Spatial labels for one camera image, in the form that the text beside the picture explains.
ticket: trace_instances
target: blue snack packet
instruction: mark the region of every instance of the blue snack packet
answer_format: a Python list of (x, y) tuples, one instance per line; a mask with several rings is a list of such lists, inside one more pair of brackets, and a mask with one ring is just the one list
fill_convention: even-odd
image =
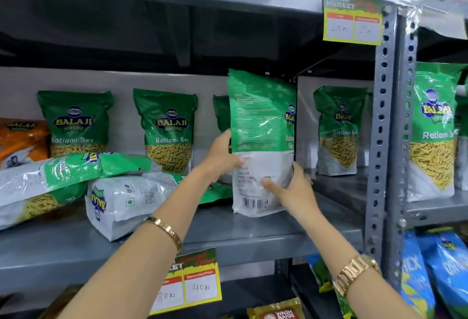
[(436, 300), (414, 230), (405, 232), (404, 243), (401, 296), (423, 318), (433, 319)]
[(429, 278), (453, 318), (468, 318), (468, 250), (451, 228), (418, 237)]

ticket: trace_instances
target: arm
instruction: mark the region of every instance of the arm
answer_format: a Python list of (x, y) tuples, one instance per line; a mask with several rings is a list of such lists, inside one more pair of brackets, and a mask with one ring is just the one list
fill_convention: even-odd
[[(154, 212), (181, 240), (201, 196), (220, 175), (241, 166), (228, 153), (230, 130), (218, 137), (206, 158)], [(172, 238), (154, 224), (142, 224), (91, 277), (59, 319), (146, 319), (176, 256)]]
[[(306, 230), (334, 278), (359, 255), (320, 212), (310, 180), (304, 176), (298, 163), (294, 163), (294, 177), (288, 189), (269, 179), (264, 179), (262, 184), (281, 199), (284, 207)], [(360, 319), (420, 319), (400, 294), (373, 269), (367, 269), (351, 284), (346, 299)]]

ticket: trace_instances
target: gold watch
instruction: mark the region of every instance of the gold watch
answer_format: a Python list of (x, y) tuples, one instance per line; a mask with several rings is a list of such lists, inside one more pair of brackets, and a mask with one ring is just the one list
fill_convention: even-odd
[(377, 261), (370, 256), (364, 254), (359, 255), (352, 259), (351, 262), (341, 270), (340, 274), (336, 277), (336, 280), (333, 281), (333, 286), (342, 297), (346, 297), (346, 293), (348, 292), (351, 284), (356, 280), (356, 278), (370, 268), (376, 270), (380, 275), (382, 275)]

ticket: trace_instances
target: bolt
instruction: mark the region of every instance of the bolt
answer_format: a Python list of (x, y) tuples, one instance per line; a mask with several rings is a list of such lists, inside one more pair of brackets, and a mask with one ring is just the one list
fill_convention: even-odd
[(403, 219), (403, 218), (398, 219), (398, 226), (401, 228), (406, 228), (406, 219)]
[(385, 5), (382, 9), (383, 14), (391, 14), (392, 13), (392, 6)]

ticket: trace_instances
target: gold watch band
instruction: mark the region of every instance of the gold watch band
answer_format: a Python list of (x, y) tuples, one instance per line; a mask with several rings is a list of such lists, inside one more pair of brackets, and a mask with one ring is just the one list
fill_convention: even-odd
[(372, 257), (367, 255), (357, 256), (337, 275), (336, 280), (333, 281), (333, 286), (342, 297), (346, 297), (346, 293), (352, 283), (369, 268), (375, 269), (380, 273), (379, 265)]
[(177, 248), (177, 253), (179, 253), (180, 249), (182, 249), (182, 241), (180, 240), (179, 236), (175, 231), (172, 230), (169, 224), (163, 222), (161, 219), (155, 218), (155, 217), (148, 217), (147, 219), (144, 220), (144, 222), (148, 222), (151, 224), (156, 225), (157, 227), (161, 228), (164, 230), (174, 241), (175, 246)]

